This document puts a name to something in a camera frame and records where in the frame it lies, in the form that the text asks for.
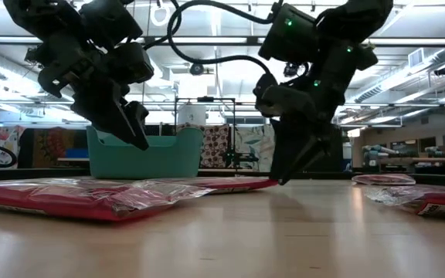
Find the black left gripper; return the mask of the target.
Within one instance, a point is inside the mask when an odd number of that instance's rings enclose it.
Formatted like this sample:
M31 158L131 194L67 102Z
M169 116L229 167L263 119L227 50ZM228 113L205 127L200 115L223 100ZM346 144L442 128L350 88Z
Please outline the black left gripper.
M96 129L113 134L143 151L149 148L144 132L149 112L141 103L128 103L125 116L113 100L78 94L109 84L116 86L124 96L130 84L152 78L155 68L142 44L123 40L105 49L93 42L88 42L87 46L58 46L44 42L28 49L25 60L39 66L38 83L47 93L61 98L61 90L71 86L76 92L71 110L88 119Z

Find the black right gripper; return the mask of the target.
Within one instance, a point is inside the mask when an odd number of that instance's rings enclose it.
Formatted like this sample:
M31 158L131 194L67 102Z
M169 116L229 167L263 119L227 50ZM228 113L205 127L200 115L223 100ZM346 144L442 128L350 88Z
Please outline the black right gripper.
M279 116L282 120L271 121L275 148L270 178L285 185L293 175L329 153L330 142L316 140L315 136L331 133L331 119L343 104L343 92L307 75L278 83L272 74L265 73L258 79L253 94L255 108L263 116Z

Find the leaf pattern cloth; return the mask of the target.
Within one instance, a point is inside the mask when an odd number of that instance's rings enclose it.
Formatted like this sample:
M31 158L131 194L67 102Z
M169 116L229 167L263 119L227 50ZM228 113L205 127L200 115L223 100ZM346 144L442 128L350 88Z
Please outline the leaf pattern cloth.
M253 154L257 161L243 161L241 168L269 172L275 148L274 129L271 125L236 127L236 152Z

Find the black metal stand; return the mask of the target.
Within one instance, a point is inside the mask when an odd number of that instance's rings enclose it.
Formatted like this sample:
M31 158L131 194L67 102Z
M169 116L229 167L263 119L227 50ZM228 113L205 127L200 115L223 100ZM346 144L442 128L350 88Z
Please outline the black metal stand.
M175 97L174 99L174 125L177 127L181 121L178 119L178 105L180 103L188 104L197 104L197 105L215 105L215 106L223 106L230 108L230 111L233 113L232 121L229 123L230 132L231 132L231 145L228 148L228 151L224 155L226 167L231 166L235 171L241 169L240 164L242 162L257 162L258 159L254 154L250 153L239 153L236 152L236 107L238 105L242 105L241 102L236 101L235 98L231 97Z

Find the teal plastic basket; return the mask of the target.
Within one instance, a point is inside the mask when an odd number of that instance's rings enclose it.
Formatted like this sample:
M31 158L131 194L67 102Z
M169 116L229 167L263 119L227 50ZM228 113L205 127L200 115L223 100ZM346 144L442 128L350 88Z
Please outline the teal plastic basket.
M90 173L103 179L193 178L198 174L203 143L194 127L175 136L148 136L141 150L112 134L87 127Z

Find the white cylinder tank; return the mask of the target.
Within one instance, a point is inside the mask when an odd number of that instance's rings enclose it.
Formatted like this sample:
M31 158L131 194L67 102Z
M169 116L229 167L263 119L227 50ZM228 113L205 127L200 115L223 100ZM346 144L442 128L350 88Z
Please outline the white cylinder tank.
M206 120L205 105L185 103L178 109L178 124L205 125Z

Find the dark patterned cloth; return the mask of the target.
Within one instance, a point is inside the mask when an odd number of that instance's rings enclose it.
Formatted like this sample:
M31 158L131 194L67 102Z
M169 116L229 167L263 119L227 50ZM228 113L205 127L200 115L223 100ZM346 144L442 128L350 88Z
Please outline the dark patterned cloth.
M19 138L17 168L75 168L59 159L71 158L68 153L82 150L87 150L85 130L28 128Z

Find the brown dotted cloth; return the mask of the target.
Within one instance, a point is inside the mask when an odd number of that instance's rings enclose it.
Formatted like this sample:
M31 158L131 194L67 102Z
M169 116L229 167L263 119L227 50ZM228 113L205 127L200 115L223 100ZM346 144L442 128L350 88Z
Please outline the brown dotted cloth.
M181 124L176 130L180 131L187 127L197 128L203 135L199 167L225 168L225 157L230 142L229 125Z

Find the wooden workbench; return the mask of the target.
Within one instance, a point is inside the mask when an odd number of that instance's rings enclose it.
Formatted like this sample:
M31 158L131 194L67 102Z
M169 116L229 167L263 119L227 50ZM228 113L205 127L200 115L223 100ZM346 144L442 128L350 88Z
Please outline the wooden workbench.
M445 158L376 158L355 170L371 173L393 171L445 175Z

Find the floral pattern cloth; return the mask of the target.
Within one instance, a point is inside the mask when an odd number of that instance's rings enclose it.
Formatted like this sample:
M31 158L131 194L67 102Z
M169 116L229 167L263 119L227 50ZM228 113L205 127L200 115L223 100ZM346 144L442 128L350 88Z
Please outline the floral pattern cloth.
M22 126L0 127L0 147L10 150L15 156L19 155L20 138L25 131ZM11 156L4 151L0 151L0 164L8 164Z

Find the black aluminium table frame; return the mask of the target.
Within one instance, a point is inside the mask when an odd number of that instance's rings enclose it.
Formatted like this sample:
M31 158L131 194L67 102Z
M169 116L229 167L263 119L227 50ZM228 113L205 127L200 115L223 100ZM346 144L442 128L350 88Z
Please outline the black aluminium table frame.
M199 177L232 177L235 175L268 177L267 172L254 172L244 170L230 169L206 169L199 170ZM314 179L314 180L348 180L354 176L362 175L357 172L305 172L295 173L290 179ZM88 168L3 168L0 169L0 181L14 179L30 179L30 178L72 178L72 177L89 177L92 176ZM441 185L445 186L445 175L433 174L409 174L417 184L425 185ZM100 175L105 179L146 179L146 178L168 178L176 175L155 174L126 174L126 175Z

